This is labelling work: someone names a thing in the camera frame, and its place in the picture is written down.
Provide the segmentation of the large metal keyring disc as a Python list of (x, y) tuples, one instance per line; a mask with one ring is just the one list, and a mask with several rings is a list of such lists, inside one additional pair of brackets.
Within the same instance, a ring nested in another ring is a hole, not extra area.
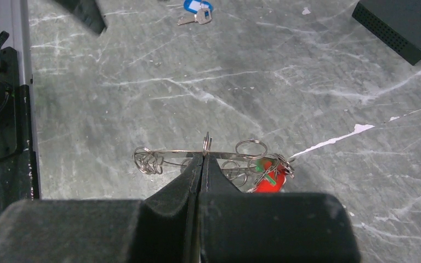
[(177, 167), (184, 171), (191, 163), (194, 155), (202, 157), (213, 156), (217, 159), (217, 164), (224, 177), (239, 190), (247, 193), (253, 193), (251, 190), (255, 187), (255, 182), (260, 177), (255, 170), (257, 161), (272, 161), (274, 171), (281, 164), (286, 169), (287, 180), (295, 177), (295, 169), (292, 166), (295, 158), (286, 158), (280, 153), (269, 152), (268, 146), (260, 140), (241, 140), (235, 145), (232, 152), (211, 151), (211, 145), (212, 137), (207, 134), (203, 139), (202, 150), (197, 151), (151, 150), (140, 146), (132, 153), (132, 160), (141, 173), (160, 175), (163, 173), (164, 167)]

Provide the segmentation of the red key tag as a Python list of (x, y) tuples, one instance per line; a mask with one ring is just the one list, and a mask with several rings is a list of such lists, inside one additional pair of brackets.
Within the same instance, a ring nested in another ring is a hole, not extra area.
[[(257, 161), (256, 171), (268, 171), (272, 167), (272, 161)], [(283, 165), (279, 164), (275, 171), (270, 171), (256, 183), (251, 190), (254, 193), (280, 192), (287, 181), (287, 172)]]

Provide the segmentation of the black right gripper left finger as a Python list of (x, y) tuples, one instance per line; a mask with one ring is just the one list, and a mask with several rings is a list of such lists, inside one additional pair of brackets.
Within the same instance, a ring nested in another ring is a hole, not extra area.
[(30, 200), (0, 216), (0, 262), (198, 262), (203, 157), (145, 200)]

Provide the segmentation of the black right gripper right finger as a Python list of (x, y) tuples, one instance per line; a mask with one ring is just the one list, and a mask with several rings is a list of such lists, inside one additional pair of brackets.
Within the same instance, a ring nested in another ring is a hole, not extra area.
[(360, 262), (351, 222), (333, 195), (243, 193), (217, 159), (204, 159), (202, 262)]

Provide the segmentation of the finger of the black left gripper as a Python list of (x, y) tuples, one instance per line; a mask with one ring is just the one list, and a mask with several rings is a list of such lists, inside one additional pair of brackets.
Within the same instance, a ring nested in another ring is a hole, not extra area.
[(101, 35), (107, 29), (105, 18), (96, 0), (54, 0), (54, 2), (94, 34)]

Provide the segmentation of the blue key tag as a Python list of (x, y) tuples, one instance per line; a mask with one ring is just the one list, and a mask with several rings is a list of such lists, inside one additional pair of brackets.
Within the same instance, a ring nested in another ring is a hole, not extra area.
[(180, 18), (177, 22), (177, 25), (179, 26), (194, 22), (204, 25), (212, 20), (213, 6), (207, 1), (185, 0), (184, 9), (193, 13), (193, 16), (184, 16)]

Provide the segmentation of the green key tag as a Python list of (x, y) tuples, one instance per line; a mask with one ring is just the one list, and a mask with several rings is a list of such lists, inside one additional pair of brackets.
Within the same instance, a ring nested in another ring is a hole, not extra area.
[(270, 173), (274, 171), (271, 162), (259, 163), (256, 165), (255, 170), (260, 175), (255, 182), (257, 187), (260, 185), (269, 185), (271, 187), (276, 186), (276, 179), (270, 175)]

